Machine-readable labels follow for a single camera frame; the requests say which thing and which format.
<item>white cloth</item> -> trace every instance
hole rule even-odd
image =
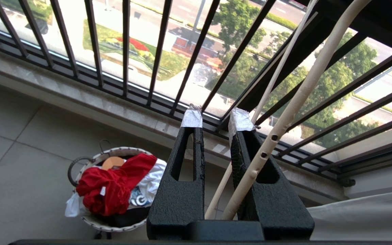
[[[131,191],[131,196],[128,200],[128,209],[143,208],[152,205],[155,194],[157,194],[161,178],[163,177],[166,165],[167,163],[165,161],[157,159],[157,162],[149,171],[149,173],[146,174],[145,177],[143,177],[143,179]],[[87,214],[88,210],[83,204],[83,199],[84,197],[80,197],[77,192],[72,194],[70,199],[66,202],[66,210],[64,212],[64,216],[76,217],[78,215]]]
[[[308,208],[310,240],[392,241],[392,193]]]

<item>balcony railing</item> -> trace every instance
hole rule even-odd
[[[179,0],[166,0],[161,3],[162,9],[156,10],[145,6],[143,1],[110,2],[113,8],[92,0],[50,0],[49,4],[0,0],[0,51],[176,120],[182,119],[190,102],[199,104],[204,130],[221,138],[227,138],[233,107],[255,109],[290,41],[293,30],[288,30],[288,26],[291,28],[292,24],[273,16],[288,15],[282,6],[303,14],[288,1],[279,0],[259,3],[213,0],[211,5],[201,0],[195,3],[200,5],[199,9],[189,9],[190,6]],[[146,1],[146,4],[158,3]],[[247,12],[237,15],[234,4]],[[320,0],[317,4],[275,83],[266,110],[256,122],[261,126],[261,137],[265,137],[297,92],[311,65],[309,62],[318,55],[346,6],[343,0]],[[176,18],[178,9],[188,12],[181,16],[191,21],[195,18],[195,24],[185,24]],[[352,23],[345,42],[326,67],[327,76],[322,76],[315,96],[309,98],[309,103],[304,104],[289,126],[291,133],[278,144],[275,158],[346,186],[352,184],[349,178],[354,175],[392,166],[392,142],[342,159],[330,157],[358,143],[366,144],[374,136],[392,133],[392,21],[383,26],[368,18],[370,13],[379,11],[383,11],[382,3],[372,2]],[[296,22],[297,14],[291,15]],[[232,27],[240,26],[227,26],[234,22],[234,19],[226,20],[229,15],[248,21],[250,25],[244,27],[247,30],[228,33]],[[83,29],[77,30],[75,23]],[[153,33],[149,23],[156,25],[158,33]],[[50,27],[52,37],[45,33]],[[143,36],[145,42],[133,36]],[[268,37],[264,41],[269,42],[268,48],[262,49],[261,40],[265,37]],[[363,57],[360,53],[372,56],[360,60]],[[121,60],[111,58],[115,54]],[[112,61],[115,66],[105,61]],[[174,67],[165,65],[167,62],[186,68],[175,71]],[[141,64],[144,70],[132,64]],[[206,77],[205,88],[190,82],[196,64],[216,76],[215,79]]]

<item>red cloth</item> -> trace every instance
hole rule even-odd
[[[129,206],[132,189],[156,161],[155,156],[142,153],[128,159],[119,169],[88,168],[76,190],[80,197],[84,196],[83,204],[90,212],[103,216],[123,214]],[[100,194],[103,186],[104,196]]]

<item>parked car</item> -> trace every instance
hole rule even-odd
[[[293,1],[293,0],[288,0],[288,3],[293,5],[293,6],[295,6],[295,7],[297,7],[297,8],[299,8],[299,9],[301,9],[301,10],[303,10],[303,11],[306,11],[306,6],[301,4],[301,3],[299,3],[299,2],[296,2],[296,1]]]
[[[45,35],[48,33],[48,30],[49,30],[48,23],[46,23],[45,20],[36,19],[36,23],[37,23],[37,26],[39,27],[39,31],[40,31],[40,33],[42,33],[42,35]],[[25,27],[28,29],[31,29],[30,23],[28,23]]]

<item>laundry basket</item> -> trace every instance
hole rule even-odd
[[[102,153],[99,153],[98,155],[95,155],[93,158],[88,158],[88,157],[79,157],[75,159],[71,164],[69,169],[67,170],[67,177],[74,186],[72,192],[75,193],[75,188],[78,185],[78,181],[81,179],[81,176],[83,172],[88,169],[89,167],[95,166],[95,165],[101,165],[107,158],[109,157],[122,157],[125,159],[128,159],[130,157],[133,157],[135,155],[145,153],[147,155],[152,155],[150,152],[147,152],[143,149],[139,148],[133,148],[133,147],[117,147],[117,148],[112,148],[106,151],[103,151]],[[87,163],[82,167],[80,172],[78,173],[78,176],[76,177],[75,181],[72,179],[72,167],[78,163],[81,160],[87,160]],[[83,215],[81,216],[82,220],[86,222],[88,225],[92,226],[93,228],[100,230],[100,231],[105,231],[105,232],[122,232],[122,231],[132,231],[136,229],[137,227],[140,227],[146,223],[146,218],[147,216],[138,223],[135,223],[130,226],[126,227],[112,227],[108,225],[105,221],[101,220],[98,217],[95,217],[94,215]]]

